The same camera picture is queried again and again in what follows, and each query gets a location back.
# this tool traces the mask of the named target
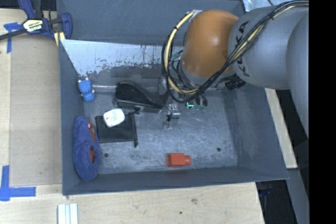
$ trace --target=clamp handle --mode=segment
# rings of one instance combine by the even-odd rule
[[[27,19],[43,18],[41,11],[41,0],[17,0],[26,15]]]
[[[70,39],[72,34],[72,18],[70,13],[64,12],[61,14],[61,19],[63,22],[63,32],[66,39]]]

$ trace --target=white object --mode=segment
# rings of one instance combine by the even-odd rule
[[[112,109],[104,113],[104,121],[107,127],[113,127],[125,120],[125,114],[122,109]]]
[[[77,204],[58,205],[57,223],[58,224],[78,224]]]

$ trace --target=orange block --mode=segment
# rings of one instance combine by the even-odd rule
[[[168,166],[169,167],[182,167],[184,165],[189,165],[191,163],[191,158],[183,153],[171,153],[168,155]]]

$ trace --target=blue towel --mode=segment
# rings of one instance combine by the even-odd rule
[[[76,171],[81,179],[89,181],[98,174],[98,166],[101,157],[101,149],[97,131],[94,128],[96,141],[93,140],[89,131],[89,120],[84,116],[75,119],[72,133],[72,156]],[[96,153],[92,162],[90,159],[90,148]]]

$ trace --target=black pad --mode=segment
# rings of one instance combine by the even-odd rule
[[[167,94],[159,95],[149,92],[141,85],[130,81],[119,82],[114,95],[114,99],[117,101],[118,106],[126,104],[155,109],[164,108],[167,97]]]
[[[96,116],[97,133],[100,143],[134,141],[138,145],[137,127],[133,114],[125,115],[125,120],[113,127],[107,127],[103,116]]]

